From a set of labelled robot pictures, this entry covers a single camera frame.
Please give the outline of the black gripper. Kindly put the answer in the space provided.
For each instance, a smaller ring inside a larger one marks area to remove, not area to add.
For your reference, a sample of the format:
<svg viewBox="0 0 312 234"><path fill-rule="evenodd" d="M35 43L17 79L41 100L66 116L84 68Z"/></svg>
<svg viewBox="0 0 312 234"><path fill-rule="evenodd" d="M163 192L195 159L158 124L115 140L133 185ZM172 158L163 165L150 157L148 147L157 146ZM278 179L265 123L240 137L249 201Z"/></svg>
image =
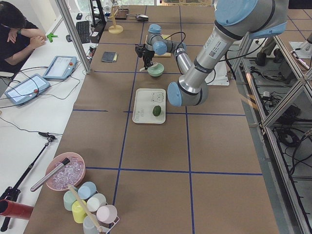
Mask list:
<svg viewBox="0 0 312 234"><path fill-rule="evenodd" d="M139 58L144 59L144 69L147 70L153 65L152 58L154 57L154 51L150 51L146 48L145 44L136 44L135 52Z"/></svg>

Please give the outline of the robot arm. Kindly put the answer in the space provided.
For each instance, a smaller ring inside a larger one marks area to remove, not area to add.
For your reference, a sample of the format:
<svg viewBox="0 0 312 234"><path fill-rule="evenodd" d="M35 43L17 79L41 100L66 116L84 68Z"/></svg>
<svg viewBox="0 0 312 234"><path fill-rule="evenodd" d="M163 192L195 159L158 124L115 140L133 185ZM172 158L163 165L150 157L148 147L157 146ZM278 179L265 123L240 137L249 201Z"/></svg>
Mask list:
<svg viewBox="0 0 312 234"><path fill-rule="evenodd" d="M161 27L151 24L146 42L136 45L144 68L153 65L155 54L171 53L182 75L168 85L167 97L172 106L196 106L208 96L205 81L235 41L246 34L251 39L269 38L283 33L287 24L287 0L220 0L214 12L214 28L194 60L190 60L182 42L164 39Z"/></svg>

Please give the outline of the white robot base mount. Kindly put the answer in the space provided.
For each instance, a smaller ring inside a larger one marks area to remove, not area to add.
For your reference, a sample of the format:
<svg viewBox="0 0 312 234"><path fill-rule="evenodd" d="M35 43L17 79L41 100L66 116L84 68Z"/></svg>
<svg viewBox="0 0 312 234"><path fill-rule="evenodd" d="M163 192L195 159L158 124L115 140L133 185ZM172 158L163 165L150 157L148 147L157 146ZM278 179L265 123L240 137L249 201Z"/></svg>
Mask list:
<svg viewBox="0 0 312 234"><path fill-rule="evenodd" d="M205 82L208 85L229 86L226 62L219 62L214 67L214 70L206 77Z"/></svg>

